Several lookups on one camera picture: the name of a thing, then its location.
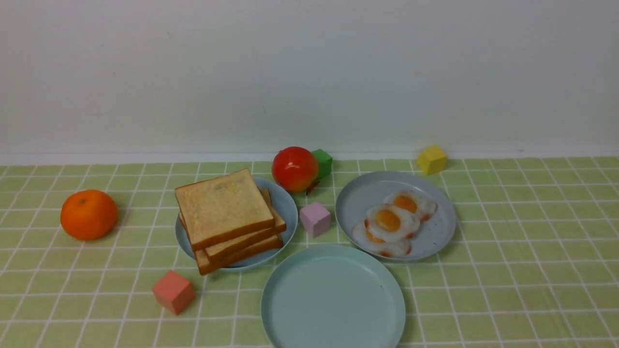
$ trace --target empty plate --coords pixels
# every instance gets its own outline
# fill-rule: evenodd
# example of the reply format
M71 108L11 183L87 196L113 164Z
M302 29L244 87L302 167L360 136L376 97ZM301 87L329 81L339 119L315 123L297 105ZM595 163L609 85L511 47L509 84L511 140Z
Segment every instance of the empty plate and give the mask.
M377 259L320 245L286 258L262 294L262 323L275 348L394 348L404 296Z

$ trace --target plate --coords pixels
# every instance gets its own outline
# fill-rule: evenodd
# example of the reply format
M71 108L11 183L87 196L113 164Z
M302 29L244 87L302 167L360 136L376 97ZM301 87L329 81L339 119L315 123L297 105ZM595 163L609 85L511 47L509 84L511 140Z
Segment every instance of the plate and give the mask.
M275 348L394 348L404 296L377 259L350 246L312 246L271 274L261 301Z
M297 223L299 219L297 205L295 201L292 199L291 195L286 192L281 186L275 184L269 180L262 178L254 178L256 182L256 186L258 188L269 189L269 193L271 194L271 202L273 204L273 208L277 211L277 213L286 221L286 231L282 232L282 239L284 240L284 246L279 249L273 249L269 251L265 251L263 253L254 255L250 258L244 259L237 263L231 264L227 267L221 268L223 271L243 271L245 269L250 269L256 267L260 264L267 262L268 260L273 259L277 254L279 254L290 242L292 236L295 234L297 230ZM194 255L191 250L191 245L189 244L189 239L187 238L187 233L185 232L185 228L179 218L176 218L176 241L181 249L192 259L196 259L196 255Z
M387 258L363 248L352 238L354 226L363 221L367 210L381 204L391 193L411 191L437 203L436 213L411 240L412 249L407 256ZM445 194L424 179L404 172L373 172L353 179L340 192L335 202L335 219L346 237L359 249L389 261L416 261L427 258L443 249L456 231L456 211Z

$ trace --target egg yolk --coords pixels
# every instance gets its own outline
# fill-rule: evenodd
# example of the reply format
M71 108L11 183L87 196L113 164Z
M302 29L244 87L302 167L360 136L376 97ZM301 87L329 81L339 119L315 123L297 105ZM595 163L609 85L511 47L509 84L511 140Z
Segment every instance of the egg yolk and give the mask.
M384 240L380 238L374 237L374 235L370 233L370 231L368 230L370 228L370 221L368 221L368 219L365 219L363 224L365 225L365 235L368 237L369 240L373 241L374 243L379 243L379 244L385 242Z
M400 229L400 218L388 209L381 209L376 213L376 224L387 232L395 232Z
M404 209L405 211L409 211L411 213L417 212L417 203L413 199L407 196L398 196L393 200L393 205Z

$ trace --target plate rim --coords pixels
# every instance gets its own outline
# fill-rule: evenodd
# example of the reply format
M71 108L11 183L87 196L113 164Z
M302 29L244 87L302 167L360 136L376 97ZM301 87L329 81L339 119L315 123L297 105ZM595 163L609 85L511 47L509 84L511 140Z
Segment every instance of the plate rim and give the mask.
M292 198L290 193L288 191L284 190L284 188L279 186L277 183L273 183L273 182L271 182L271 181L269 181L267 179L254 177L254 181L256 182L257 186L259 186L259 187L261 185L275 186L279 191L281 191L281 192L286 194L285 195L285 200L287 201L286 205L294 206L295 210L297 211L297 213L295 214L294 229L292 230L292 234L290 235L290 239L288 239L288 241L284 241L284 245L279 250L277 250L273 255L269 256L268 258L263 259L262 261L258 261L258 262L253 263L253 264L245 265L245 266L237 266L237 267L226 266L226 267L222 267L222 268L218 269L218 271L240 272L240 271L244 271L244 270L247 270L247 269L252 269L252 268L258 267L260 265L263 265L263 264L267 263L268 261L271 261L271 260L275 259L277 257L277 255L279 255L282 252L282 250L284 250L286 248L286 246L288 246L288 244L290 244L290 242L294 238L297 230L299 229L298 228L298 226L299 226L298 208L297 208L297 204L295 203L295 200ZM184 230L184 227L182 226L182 224L181 224L181 222L180 222L180 220L178 218L178 216L176 216L176 222L175 222L175 228L174 228L176 243L178 244L178 247L181 248L181 250L183 250L183 253L185 255L187 255L188 257L190 257L192 260L195 261L196 260L195 256L187 254L187 252L181 246L181 243L180 243L180 241L178 239L178 232L177 232L177 229L178 229L179 226L180 226L180 229L182 229L182 231L184 233L186 233L185 230Z
M275 282L277 282L277 279L275 279L275 276L277 275L278 272L286 272L288 269L290 269L290 268L288 269L286 268L288 264L294 263L297 259L300 259L303 257L307 257L307 259L301 262L307 262L316 257L320 257L321 256L319 253L320 250L331 250L332 251L331 256L347 258L349 260L354 261L355 263L374 264L378 267L378 269L380 269L380 272L383 272L386 275L386 281L389 282L388 284L385 284L386 288L391 290L391 293L393 295L397 295L395 296L395 299L394 299L397 302L394 304L394 307L396 308L398 327L396 328L397 337L394 338L394 345L393 345L394 348L397 347L400 340L402 339L402 335L404 334L404 329L406 327L406 302L404 300L404 292L402 291L402 287L397 282L396 277L393 275L393 273L381 261L377 260L376 258L373 258L371 255L363 252L362 250L359 250L351 246L341 245L341 244L336 244L336 243L313 245L313 246L309 246L305 248L304 250L297 251L296 253L291 254L290 256L285 258L279 265L275 267L273 272L271 272L271 274L269 275L269 278L267 279L267 282L264 284L264 288L262 290L262 295L260 298L260 319L262 321L262 328L269 342L274 347L276 347L272 340L272 335L269 334L270 331L269 329L267 329L267 325L266 325L267 321L264 319L265 317L264 309L266 306L268 306L268 304L266 304L266 297L268 297L269 296L268 294L270 293L267 290L275 286L274 284ZM341 251L344 251L344 250L348 253L356 253L357 255L359 255L359 257L361 258L361 262L359 262L359 259L353 259L349 255L343 254Z
M339 214L338 214L340 209L338 209L338 207L342 204L341 200L340 200L340 198L342 197L342 193L346 193L345 190L347 188L351 187L351 185L354 184L354 182L360 181L360 180L362 180L363 177L366 177L366 176L370 176L370 175L378 176L378 175L381 175L381 174L382 175L384 175L384 174L390 175L390 174L395 174L395 173L398 174L398 175L406 175L408 177L413 178L414 180L420 180L420 181L424 182L425 184L430 185L433 189L436 190L436 193L438 195L442 196L442 198L444 198L445 201L449 203L449 205L447 206L447 210L448 210L447 213L448 213L450 218L453 218L454 228L453 228L453 230L448 231L449 238L445 238L445 240L442 243L437 244L434 252L429 253L426 256L422 256L422 257L418 257L418 258L406 258L406 257L403 257L403 258L388 258L386 256L383 256L383 255L380 255L380 254L373 253L371 251L365 250L350 235L348 235L348 232L346 232L344 230L344 228L342 227L342 224L340 223L340 217L339 217ZM335 209L335 221L337 222L337 226L338 226L338 228L340 228L342 230L342 232L344 233L346 238L348 238L349 242L352 243L352 245L356 246L358 249L364 251L365 253L368 253L368 254L374 256L375 258L378 258L378 259L381 259L381 260L384 260L384 261L394 262L394 263L416 263L416 262L422 261L424 259L430 258L430 257L438 254L453 239L453 237L454 237L454 235L456 233L457 226L458 226L458 220L457 220L456 209L454 207L454 204L453 204L453 202L451 202L449 197L447 197L447 195L444 192L442 192L438 187L436 187L436 185L430 183L427 180L424 180L420 176L414 175L413 173L409 173L409 172L398 172L398 171L395 171L395 170L377 170L375 172L369 172L369 173L361 174L358 177L354 178L353 180L350 180L340 190L339 194L337 195L337 197L335 199L335 208L334 209Z

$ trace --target white wall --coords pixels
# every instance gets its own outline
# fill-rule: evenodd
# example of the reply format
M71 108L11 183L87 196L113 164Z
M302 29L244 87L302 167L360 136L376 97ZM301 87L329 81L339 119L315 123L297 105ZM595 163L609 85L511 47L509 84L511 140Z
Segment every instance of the white wall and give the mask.
M596 152L618 129L617 0L0 2L5 155Z

